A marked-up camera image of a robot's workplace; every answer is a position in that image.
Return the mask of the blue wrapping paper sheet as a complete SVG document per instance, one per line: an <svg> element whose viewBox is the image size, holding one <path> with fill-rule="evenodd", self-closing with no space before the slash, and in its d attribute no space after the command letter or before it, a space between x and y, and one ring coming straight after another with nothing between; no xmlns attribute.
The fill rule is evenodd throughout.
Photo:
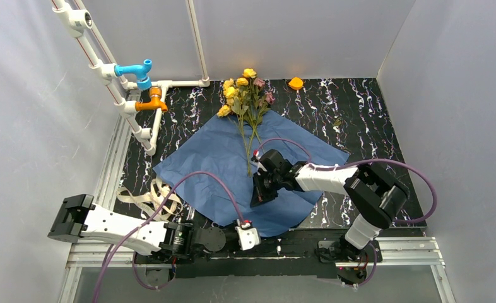
<svg viewBox="0 0 496 303"><path fill-rule="evenodd" d="M257 130L262 140L271 140L264 145L265 150L278 150L291 163L311 155L315 164L343 165L349 157L347 152L274 111L264 115ZM251 208L253 183L247 173L244 142L237 126L228 118L211 118L153 170L169 186L198 171L199 175L188 178L176 189L176 195L206 218L226 226L238 219L238 214L221 184L215 181L218 177L232 192L244 218L252 222L262 237L280 235L300 224L322 196L320 191L280 189L276 199Z"/></svg>

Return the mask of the brown pink fake flower bunch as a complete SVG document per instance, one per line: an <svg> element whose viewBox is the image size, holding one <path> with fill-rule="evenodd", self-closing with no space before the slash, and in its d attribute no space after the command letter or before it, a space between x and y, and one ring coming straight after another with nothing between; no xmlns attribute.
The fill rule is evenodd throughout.
<svg viewBox="0 0 496 303"><path fill-rule="evenodd" d="M266 89L266 82L261 78L250 79L250 86L247 95L249 110L245 117L246 123L251 128L249 144L254 138L260 141L257 127L263 122L263 116L271 109L275 102L275 97L271 90Z"/></svg>

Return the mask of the yellow fake flower bunch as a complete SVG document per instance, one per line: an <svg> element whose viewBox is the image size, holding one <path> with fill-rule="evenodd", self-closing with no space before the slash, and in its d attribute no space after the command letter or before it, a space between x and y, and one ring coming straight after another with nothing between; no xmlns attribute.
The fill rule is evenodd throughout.
<svg viewBox="0 0 496 303"><path fill-rule="evenodd" d="M255 93L254 80L257 72L252 68L245 68L237 79L230 78L222 83L222 95L225 103L218 110L217 116L228 118L239 130L244 144L246 161L246 173L252 172L249 153L253 141L253 135L249 134L248 127L251 126L253 97Z"/></svg>

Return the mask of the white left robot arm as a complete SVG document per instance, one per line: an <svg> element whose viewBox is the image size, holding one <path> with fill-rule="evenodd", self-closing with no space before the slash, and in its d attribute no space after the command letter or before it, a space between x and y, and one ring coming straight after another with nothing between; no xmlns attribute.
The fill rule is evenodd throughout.
<svg viewBox="0 0 496 303"><path fill-rule="evenodd" d="M121 215L93 203L93 196L79 194L64 198L48 238L76 243L88 238L122 246L143 256L162 253L189 259L197 253L224 249L231 236L217 227L202 229L192 222L152 221Z"/></svg>

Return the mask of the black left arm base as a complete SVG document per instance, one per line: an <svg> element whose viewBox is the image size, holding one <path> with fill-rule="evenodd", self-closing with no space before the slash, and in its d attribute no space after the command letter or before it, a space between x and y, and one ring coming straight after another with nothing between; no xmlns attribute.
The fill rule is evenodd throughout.
<svg viewBox="0 0 496 303"><path fill-rule="evenodd" d="M156 284L156 285L149 284L147 282L147 277L145 275L145 273L147 272L147 269L145 269L144 278L142 278L141 275L138 273L136 261L137 261L137 257L139 257L139 256L140 256L140 254L138 254L137 252L133 252L133 256L131 257L131 268L133 270L133 275L134 275L136 282L141 287L143 287L147 290L160 292L162 289L167 287L170 284L170 282L176 277L177 264L176 264L176 261L172 260L172 262L166 263L165 266L162 266L162 267L159 266L158 268L151 268L152 270L159 270L159 271L166 270L167 271L167 281L162 283L162 284Z"/></svg>

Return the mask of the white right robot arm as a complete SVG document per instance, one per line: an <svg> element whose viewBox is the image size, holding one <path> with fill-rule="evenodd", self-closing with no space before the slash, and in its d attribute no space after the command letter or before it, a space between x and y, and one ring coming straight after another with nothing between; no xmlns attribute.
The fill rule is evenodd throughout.
<svg viewBox="0 0 496 303"><path fill-rule="evenodd" d="M409 197L404 186L378 159L344 166L315 165L305 161L292 164L272 149L263 155L255 151L252 161L257 163L257 172L252 178L251 206L269 203L278 197L281 189L324 191L350 198L360 214L341 236L341 251L359 253L393 224Z"/></svg>

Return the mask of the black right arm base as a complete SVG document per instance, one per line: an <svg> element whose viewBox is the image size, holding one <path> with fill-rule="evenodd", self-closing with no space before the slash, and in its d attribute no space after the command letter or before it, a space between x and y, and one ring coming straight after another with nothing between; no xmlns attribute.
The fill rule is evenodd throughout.
<svg viewBox="0 0 496 303"><path fill-rule="evenodd" d="M335 241L319 241L314 252L321 263L335 264L341 284L353 288L369 282L378 263L383 261L377 241L370 241L364 248L358 249L343 235Z"/></svg>

